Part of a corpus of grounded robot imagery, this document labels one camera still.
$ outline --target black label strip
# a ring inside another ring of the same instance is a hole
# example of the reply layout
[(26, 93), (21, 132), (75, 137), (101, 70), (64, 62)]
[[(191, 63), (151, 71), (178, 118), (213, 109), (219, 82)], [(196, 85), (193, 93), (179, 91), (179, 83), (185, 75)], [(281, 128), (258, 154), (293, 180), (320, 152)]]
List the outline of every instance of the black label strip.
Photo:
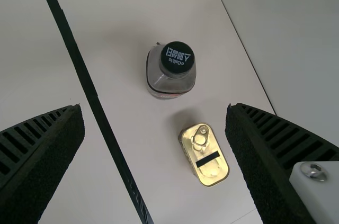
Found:
[(88, 73), (83, 57), (75, 42), (72, 31), (68, 25), (67, 19), (61, 9), (58, 0), (46, 0), (53, 14), (53, 17), (58, 25), (61, 36), (64, 40), (70, 58), (72, 59), (74, 68), (78, 75), (81, 86), (85, 92), (86, 98), (90, 104), (97, 124), (99, 125), (102, 136), (107, 144), (107, 147), (113, 157), (113, 160), (118, 168), (120, 176), (126, 186), (126, 189), (132, 199), (132, 202), (139, 214), (142, 224), (154, 224), (144, 200), (137, 188), (137, 184), (133, 179), (131, 171), (125, 161), (125, 158), (120, 150), (118, 142), (114, 136), (112, 128), (107, 120), (105, 112), (101, 106), (97, 96), (94, 84)]
[(210, 162), (211, 160), (214, 160), (215, 158), (220, 157), (220, 154), (218, 151), (215, 151), (214, 153), (206, 156), (205, 158), (199, 159), (196, 162), (197, 167), (201, 167), (203, 165), (205, 165), (207, 162)]

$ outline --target metal screw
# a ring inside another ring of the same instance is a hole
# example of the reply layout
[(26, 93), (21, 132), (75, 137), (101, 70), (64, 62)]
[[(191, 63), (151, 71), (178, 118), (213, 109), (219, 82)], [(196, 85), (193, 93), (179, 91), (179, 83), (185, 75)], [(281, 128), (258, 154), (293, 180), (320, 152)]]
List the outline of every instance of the metal screw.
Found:
[(206, 127), (202, 127), (202, 128), (200, 129), (200, 131), (201, 131), (202, 134), (205, 134), (206, 131), (207, 131), (207, 128), (206, 128)]
[(314, 162), (304, 162), (300, 165), (301, 172), (314, 181), (324, 182), (327, 180), (328, 172), (319, 164)]

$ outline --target bottle cap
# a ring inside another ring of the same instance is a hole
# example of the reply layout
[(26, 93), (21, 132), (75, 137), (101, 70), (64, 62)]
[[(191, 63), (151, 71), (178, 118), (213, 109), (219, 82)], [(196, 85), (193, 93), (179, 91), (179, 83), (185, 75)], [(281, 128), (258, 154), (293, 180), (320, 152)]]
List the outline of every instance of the bottle cap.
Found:
[(165, 69), (174, 74), (189, 71), (194, 65), (193, 50), (187, 44), (173, 41), (161, 51), (161, 63)]

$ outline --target black foam pad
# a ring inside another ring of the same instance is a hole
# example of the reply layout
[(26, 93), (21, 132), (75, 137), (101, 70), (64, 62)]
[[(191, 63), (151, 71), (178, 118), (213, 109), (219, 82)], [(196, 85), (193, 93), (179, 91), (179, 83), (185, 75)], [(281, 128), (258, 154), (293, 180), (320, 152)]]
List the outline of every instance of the black foam pad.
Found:
[(314, 224), (289, 176), (297, 162), (336, 160), (338, 148), (289, 121), (243, 104), (228, 107), (225, 132), (262, 221)]
[(0, 132), (0, 221), (37, 223), (85, 136), (79, 105)]

